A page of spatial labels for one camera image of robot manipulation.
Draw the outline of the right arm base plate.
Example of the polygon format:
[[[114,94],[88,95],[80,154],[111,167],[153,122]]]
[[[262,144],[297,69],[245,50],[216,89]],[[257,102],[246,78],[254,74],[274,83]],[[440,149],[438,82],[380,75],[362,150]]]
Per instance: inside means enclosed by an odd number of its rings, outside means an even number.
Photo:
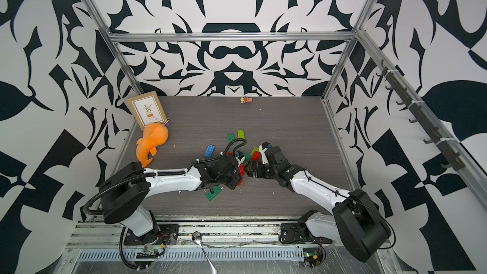
[[[280,225],[279,242],[281,244],[331,244],[333,240],[314,237],[308,229],[299,223],[282,223]]]

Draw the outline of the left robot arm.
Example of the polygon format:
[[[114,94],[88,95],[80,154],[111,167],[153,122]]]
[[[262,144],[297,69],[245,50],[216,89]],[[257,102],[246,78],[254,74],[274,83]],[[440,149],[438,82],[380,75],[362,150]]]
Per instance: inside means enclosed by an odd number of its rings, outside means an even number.
[[[156,236],[160,229],[155,216],[142,202],[169,192],[213,192],[220,186],[235,189],[242,181],[239,167],[245,160],[238,149],[246,143],[244,138],[234,139],[218,157],[197,159],[181,169],[150,169],[132,162],[102,183],[82,211],[86,215],[102,215],[108,225],[120,223],[137,237]]]

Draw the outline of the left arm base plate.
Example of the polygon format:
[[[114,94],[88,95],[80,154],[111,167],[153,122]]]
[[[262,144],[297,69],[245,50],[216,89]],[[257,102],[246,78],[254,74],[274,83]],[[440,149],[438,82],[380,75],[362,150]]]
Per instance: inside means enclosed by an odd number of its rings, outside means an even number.
[[[154,229],[143,236],[135,236],[132,230],[128,230],[123,244],[125,246],[173,245],[178,240],[179,231],[178,224],[158,225],[158,230]]]

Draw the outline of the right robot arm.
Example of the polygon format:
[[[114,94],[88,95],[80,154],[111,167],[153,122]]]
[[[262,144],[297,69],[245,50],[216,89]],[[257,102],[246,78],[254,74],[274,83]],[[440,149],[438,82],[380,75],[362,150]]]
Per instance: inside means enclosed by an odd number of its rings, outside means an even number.
[[[394,228],[365,191],[340,189],[317,178],[305,167],[291,164],[279,147],[269,145],[253,152],[246,175],[276,180],[326,209],[329,215],[309,211],[299,223],[313,238],[340,242],[358,261],[368,261],[388,240],[396,241]]]

